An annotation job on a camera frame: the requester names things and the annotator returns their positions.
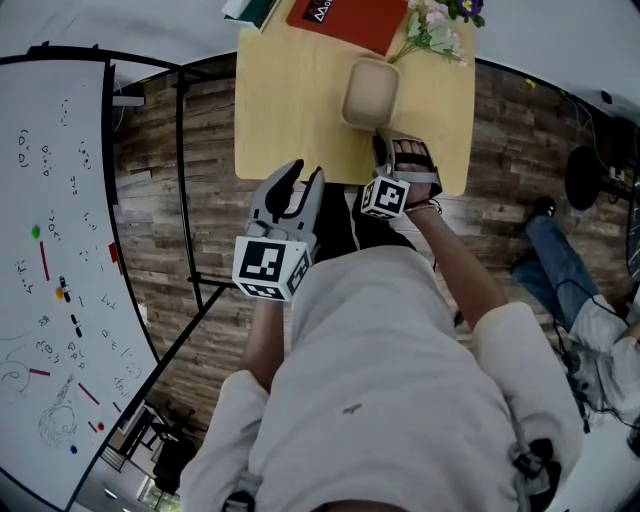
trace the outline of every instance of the shoe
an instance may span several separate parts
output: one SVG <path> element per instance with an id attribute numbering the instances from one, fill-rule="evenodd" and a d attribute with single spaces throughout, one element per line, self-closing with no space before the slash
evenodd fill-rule
<path id="1" fill-rule="evenodd" d="M 556 214 L 556 202 L 550 197 L 540 197 L 536 199 L 536 202 L 533 205 L 533 211 L 527 217 L 524 225 L 533 219 L 534 217 L 539 217 L 541 215 L 545 217 L 553 217 Z"/>

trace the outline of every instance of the white sleeve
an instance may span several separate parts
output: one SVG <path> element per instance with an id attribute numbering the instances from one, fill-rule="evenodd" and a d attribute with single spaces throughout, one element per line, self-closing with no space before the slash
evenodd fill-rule
<path id="1" fill-rule="evenodd" d="M 219 512 L 245 471 L 269 394 L 248 370 L 224 381 L 202 447 L 180 475 L 184 512 Z"/>
<path id="2" fill-rule="evenodd" d="M 474 329 L 471 351 L 502 390 L 525 442 L 551 441 L 564 482 L 580 456 L 582 419 L 531 308 L 516 302 L 484 315 Z"/>

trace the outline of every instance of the white flower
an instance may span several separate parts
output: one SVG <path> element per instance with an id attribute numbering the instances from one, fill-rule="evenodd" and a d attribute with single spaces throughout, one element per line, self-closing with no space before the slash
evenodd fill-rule
<path id="1" fill-rule="evenodd" d="M 435 23 L 445 23 L 448 21 L 448 18 L 440 11 L 431 11 L 427 14 L 427 23 L 435 24 Z"/>

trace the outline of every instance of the black metal frame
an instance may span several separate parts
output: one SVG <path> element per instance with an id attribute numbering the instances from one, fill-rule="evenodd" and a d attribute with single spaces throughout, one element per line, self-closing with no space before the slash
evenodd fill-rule
<path id="1" fill-rule="evenodd" d="M 129 290 L 129 294 L 131 296 L 131 301 L 133 302 L 134 309 L 136 310 L 136 314 L 138 316 L 138 320 L 140 321 L 140 326 L 147 338 L 147 342 L 151 348 L 151 351 L 158 363 L 155 369 L 151 372 L 151 375 L 145 380 L 142 384 L 138 392 L 135 394 L 133 399 L 129 402 L 129 405 L 124 409 L 120 418 L 108 433 L 105 436 L 105 440 L 102 443 L 102 446 L 96 451 L 96 454 L 90 464 L 88 465 L 85 473 L 83 474 L 78 486 L 75 491 L 71 495 L 67 506 L 65 507 L 65 511 L 68 511 L 71 507 L 73 501 L 75 500 L 80 488 L 84 484 L 87 476 L 89 475 L 91 469 L 96 463 L 100 454 L 106 448 L 109 439 L 115 432 L 116 428 L 120 424 L 123 418 L 129 418 L 132 414 L 135 413 L 137 407 L 144 401 L 145 396 L 151 390 L 153 384 L 157 381 L 158 377 L 162 374 L 162 372 L 166 369 L 169 362 L 176 355 L 180 347 L 184 344 L 187 338 L 191 335 L 196 326 L 200 323 L 202 318 L 207 314 L 209 309 L 215 304 L 216 300 L 222 295 L 226 288 L 237 288 L 237 286 L 231 282 L 224 281 L 215 281 L 203 279 L 201 274 L 196 269 L 195 259 L 193 256 L 193 240 L 191 238 L 191 231 L 189 226 L 189 211 L 187 204 L 187 194 L 186 194 L 186 185 L 185 185 L 185 174 L 184 174 L 184 145 L 183 145 L 183 119 L 184 119 L 184 94 L 189 90 L 189 86 L 196 83 L 208 82 L 213 80 L 219 80 L 223 78 L 228 78 L 228 75 L 217 76 L 211 73 L 207 73 L 204 71 L 200 71 L 197 69 L 192 69 L 186 66 L 180 66 L 177 64 L 173 64 L 171 62 L 166 62 L 159 59 L 154 59 L 150 57 L 143 57 L 140 55 L 134 55 L 130 53 L 124 52 L 116 52 L 111 50 L 102 50 L 99 49 L 98 46 L 94 46 L 93 48 L 83 48 L 83 47 L 75 47 L 75 46 L 49 46 L 48 43 L 44 43 L 42 46 L 33 46 L 29 48 L 26 55 L 16 55 L 11 57 L 0 58 L 0 65 L 4 64 L 13 64 L 18 62 L 28 62 L 28 61 L 40 61 L 40 60 L 84 60 L 84 61 L 93 61 L 93 62 L 104 62 L 105 64 L 105 78 L 103 82 L 103 96 L 102 96 L 102 158 L 103 158 L 103 168 L 104 168 L 104 179 L 105 179 L 105 190 L 107 194 L 107 203 L 109 205 L 109 217 L 111 219 L 111 228 L 113 231 L 114 241 L 118 253 L 118 258 L 120 259 L 120 265 L 122 268 L 122 275 L 125 279 L 127 288 Z M 113 138 L 112 138 L 112 106 L 113 106 L 113 83 L 114 83 L 114 68 L 115 66 L 111 65 L 111 61 L 127 61 L 127 62 L 137 62 L 140 64 L 146 64 L 150 66 L 156 66 L 160 68 L 164 68 L 170 72 L 178 73 L 178 81 L 174 86 L 176 89 L 176 163 L 177 163 L 177 171 L 178 171 L 178 183 L 179 183 L 179 193 L 180 193 L 180 209 L 182 212 L 182 224 L 184 228 L 184 239 L 185 239 L 185 248 L 187 251 L 187 261 L 189 263 L 189 273 L 190 277 L 188 281 L 193 285 L 193 293 L 196 299 L 196 304 L 198 306 L 198 313 L 193 317 L 191 322 L 185 327 L 185 329 L 180 333 L 176 341 L 171 345 L 171 348 L 167 351 L 164 357 L 159 360 L 158 355 L 155 351 L 153 344 L 151 343 L 151 338 L 149 337 L 149 333 L 142 321 L 140 316 L 140 312 L 138 308 L 135 307 L 136 300 L 133 294 L 133 290 L 131 288 L 131 282 L 129 280 L 129 275 L 127 273 L 124 258 L 122 256 L 122 248 L 120 247 L 120 240 L 118 238 L 118 231 L 115 222 L 115 216 L 113 213 L 113 204 L 117 204 L 117 198 L 115 195 L 115 173 L 113 166 Z M 185 75 L 191 75 L 194 78 L 191 81 L 185 80 Z M 200 285 L 211 285 L 216 286 L 217 289 L 213 292 L 213 294 L 207 299 L 206 302 L 203 303 L 202 295 L 200 292 Z M 3 468 L 0 467 L 0 472 L 7 476 L 13 483 L 18 485 L 21 489 L 27 492 L 29 495 L 38 499 L 42 503 L 51 507 L 54 510 L 61 510 L 58 507 L 52 505 L 45 499 L 41 498 L 33 491 L 25 487 L 21 482 L 17 481 L 13 478 L 9 473 L 7 473 Z"/>

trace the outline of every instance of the cable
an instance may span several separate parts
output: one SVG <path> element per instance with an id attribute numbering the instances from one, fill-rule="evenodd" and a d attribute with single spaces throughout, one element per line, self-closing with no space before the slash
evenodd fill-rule
<path id="1" fill-rule="evenodd" d="M 120 87 L 120 82 L 118 82 L 117 78 L 114 78 L 113 80 L 115 81 L 115 83 L 118 84 L 118 91 L 120 91 L 120 96 L 122 96 L 122 87 Z M 118 128 L 120 128 L 120 123 L 122 123 L 122 118 L 124 118 L 124 109 L 125 109 L 125 106 L 123 105 L 122 111 L 120 112 L 120 121 L 118 121 L 118 124 L 116 125 L 116 129 L 113 130 L 114 133 L 118 131 Z"/>
<path id="2" fill-rule="evenodd" d="M 604 161 L 600 157 L 600 152 L 598 151 L 598 139 L 596 137 L 596 129 L 593 124 L 593 116 L 591 115 L 591 112 L 589 112 L 589 109 L 585 107 L 581 102 L 575 102 L 573 99 L 571 99 L 564 91 L 561 91 L 560 94 L 562 95 L 562 97 L 564 97 L 565 99 L 573 103 L 573 106 L 576 109 L 576 124 L 578 125 L 578 128 L 580 130 L 586 130 L 587 127 L 591 125 L 591 135 L 593 136 L 593 149 L 602 167 L 604 167 L 605 170 L 609 172 L 609 167 L 607 167 L 607 164 L 604 163 Z M 588 119 L 587 119 L 587 122 L 584 123 L 584 125 L 580 124 L 580 115 L 578 113 L 578 105 L 582 108 L 582 110 L 584 110 L 584 112 L 587 113 Z"/>

